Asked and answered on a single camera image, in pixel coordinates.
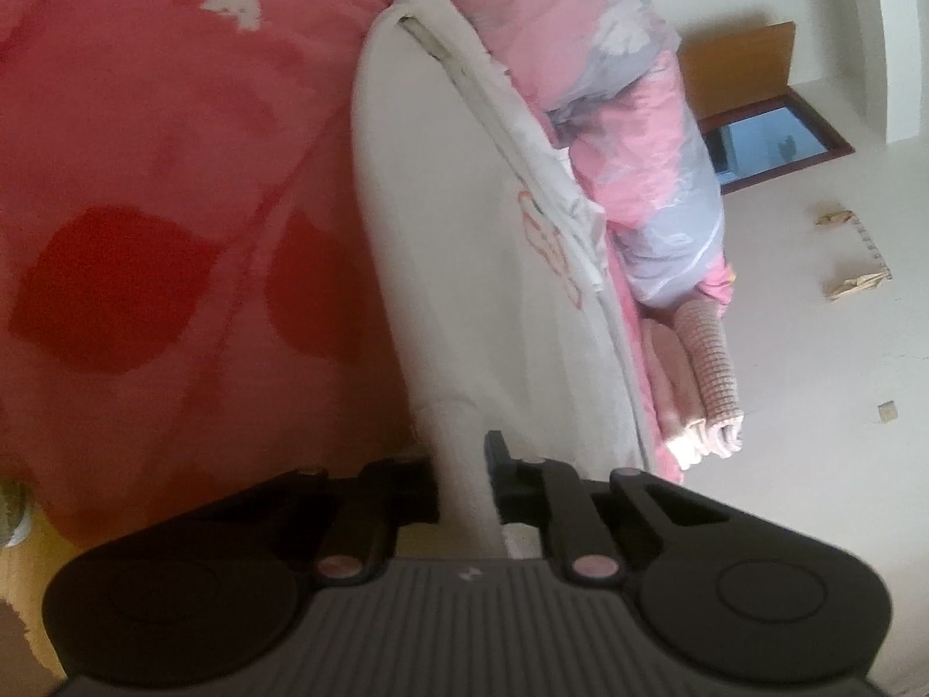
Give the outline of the white sweatshirt with orange print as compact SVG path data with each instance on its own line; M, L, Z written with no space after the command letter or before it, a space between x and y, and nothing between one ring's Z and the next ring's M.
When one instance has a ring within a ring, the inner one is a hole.
M604 219L451 0L394 0L352 98L365 230L441 519L414 552L532 557L506 526L485 437L603 480L653 464L646 380Z

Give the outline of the pink folded cloth stack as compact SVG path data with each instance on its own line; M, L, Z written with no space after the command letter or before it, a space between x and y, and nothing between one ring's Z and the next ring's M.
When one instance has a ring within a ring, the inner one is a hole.
M694 468L713 447L690 357L677 333L655 319L642 321L642 346L664 447L680 470Z

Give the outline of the pink checkered folded towel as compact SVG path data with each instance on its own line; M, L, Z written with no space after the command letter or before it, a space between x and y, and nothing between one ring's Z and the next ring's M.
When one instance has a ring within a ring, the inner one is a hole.
M718 304L705 297L688 300L675 310L672 327L703 400L705 445L720 458L730 458L741 450L745 414Z

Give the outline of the red floral bed sheet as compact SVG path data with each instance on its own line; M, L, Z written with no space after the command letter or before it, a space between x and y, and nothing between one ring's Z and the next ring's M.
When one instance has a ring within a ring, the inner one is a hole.
M2 0L2 471L90 548L402 450L352 174L392 0Z

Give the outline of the brown wooden door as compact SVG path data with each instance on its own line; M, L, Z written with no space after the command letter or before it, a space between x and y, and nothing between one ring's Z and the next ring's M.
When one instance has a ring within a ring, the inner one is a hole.
M694 116L704 121L784 95L796 31L781 22L685 42L679 63Z

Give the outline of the pink grey floral quilt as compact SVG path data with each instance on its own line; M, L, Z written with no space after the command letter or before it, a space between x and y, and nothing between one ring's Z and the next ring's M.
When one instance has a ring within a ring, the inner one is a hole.
M652 0L452 0L606 215L633 297L729 306L723 198Z

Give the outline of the wall switch plate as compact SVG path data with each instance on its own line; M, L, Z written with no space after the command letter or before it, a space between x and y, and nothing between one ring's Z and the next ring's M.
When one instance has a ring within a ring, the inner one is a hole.
M883 423L893 422L893 420L898 419L898 409L896 409L896 404L893 401L885 401L885 403L878 406L877 410L878 417Z

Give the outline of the wall hook rack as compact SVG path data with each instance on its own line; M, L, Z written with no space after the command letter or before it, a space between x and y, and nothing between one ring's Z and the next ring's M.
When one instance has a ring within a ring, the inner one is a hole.
M852 209L819 215L816 231L823 237L830 258L830 270L822 284L828 302L877 290L893 280L883 253Z

